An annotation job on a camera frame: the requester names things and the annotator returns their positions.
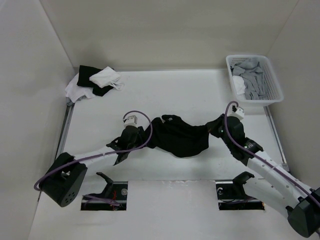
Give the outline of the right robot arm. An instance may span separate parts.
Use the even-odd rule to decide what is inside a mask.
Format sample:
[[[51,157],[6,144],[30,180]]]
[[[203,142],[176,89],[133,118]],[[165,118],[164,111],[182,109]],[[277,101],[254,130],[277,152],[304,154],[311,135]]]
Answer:
[[[277,164],[254,140],[246,137],[236,116],[220,115],[206,124],[208,132],[221,139],[231,155],[262,177],[258,181],[249,172],[232,185],[238,198],[246,195],[272,207],[283,215],[296,233],[309,238],[320,232],[320,190],[311,188]]]

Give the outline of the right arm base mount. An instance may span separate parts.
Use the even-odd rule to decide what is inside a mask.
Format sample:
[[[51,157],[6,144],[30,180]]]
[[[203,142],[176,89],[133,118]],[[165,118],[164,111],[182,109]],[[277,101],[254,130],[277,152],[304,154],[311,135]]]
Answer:
[[[255,176],[247,171],[232,180],[215,182],[218,208],[220,211],[264,211],[265,205],[260,200],[245,193],[244,184]]]

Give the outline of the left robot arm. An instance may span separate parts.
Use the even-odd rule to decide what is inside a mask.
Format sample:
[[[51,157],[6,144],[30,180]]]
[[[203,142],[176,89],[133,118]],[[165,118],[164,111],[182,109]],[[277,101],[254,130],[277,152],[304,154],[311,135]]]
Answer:
[[[34,189],[47,194],[60,207],[68,206],[78,195],[87,171],[93,168],[116,166],[133,151],[144,148],[152,138],[153,127],[126,126],[121,136],[105,147],[80,155],[61,153]]]

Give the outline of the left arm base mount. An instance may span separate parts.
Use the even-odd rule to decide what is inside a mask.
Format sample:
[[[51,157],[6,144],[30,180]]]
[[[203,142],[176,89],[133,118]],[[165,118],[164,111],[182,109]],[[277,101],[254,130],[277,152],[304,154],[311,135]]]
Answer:
[[[82,197],[81,211],[126,211],[128,200],[128,181],[113,181],[102,172],[97,172],[105,181],[100,193],[89,193]]]

